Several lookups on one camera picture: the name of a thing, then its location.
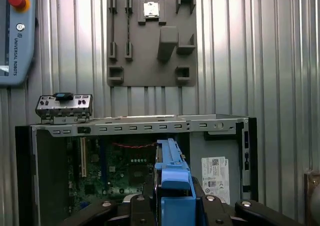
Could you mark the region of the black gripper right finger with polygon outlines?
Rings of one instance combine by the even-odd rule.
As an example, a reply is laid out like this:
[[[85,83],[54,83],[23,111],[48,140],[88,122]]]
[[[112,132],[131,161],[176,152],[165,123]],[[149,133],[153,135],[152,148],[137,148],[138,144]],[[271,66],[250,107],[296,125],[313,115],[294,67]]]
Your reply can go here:
[[[201,197],[201,225],[300,225],[257,201],[244,199],[234,207],[216,196]]]

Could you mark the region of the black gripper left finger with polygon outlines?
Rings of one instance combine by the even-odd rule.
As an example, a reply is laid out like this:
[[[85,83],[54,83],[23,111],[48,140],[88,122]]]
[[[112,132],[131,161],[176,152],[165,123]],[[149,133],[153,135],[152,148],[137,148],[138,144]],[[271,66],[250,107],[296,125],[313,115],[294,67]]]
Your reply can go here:
[[[154,212],[148,196],[134,195],[130,202],[103,199],[81,209],[60,225],[154,225]]]

